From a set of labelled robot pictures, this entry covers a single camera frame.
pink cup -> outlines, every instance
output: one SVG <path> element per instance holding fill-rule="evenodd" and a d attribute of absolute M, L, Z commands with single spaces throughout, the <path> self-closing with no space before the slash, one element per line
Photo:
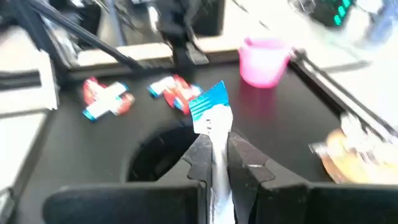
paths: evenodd
<path fill-rule="evenodd" d="M 258 88 L 279 83 L 290 59 L 290 47 L 273 39 L 244 40 L 239 49 L 240 72 L 244 81 Z"/>

round opening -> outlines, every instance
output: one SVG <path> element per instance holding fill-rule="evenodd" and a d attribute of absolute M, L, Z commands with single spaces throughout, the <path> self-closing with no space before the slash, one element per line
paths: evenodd
<path fill-rule="evenodd" d="M 198 137 L 192 124 L 169 125 L 151 134 L 134 149 L 127 165 L 126 182 L 156 181 L 166 174 Z"/>

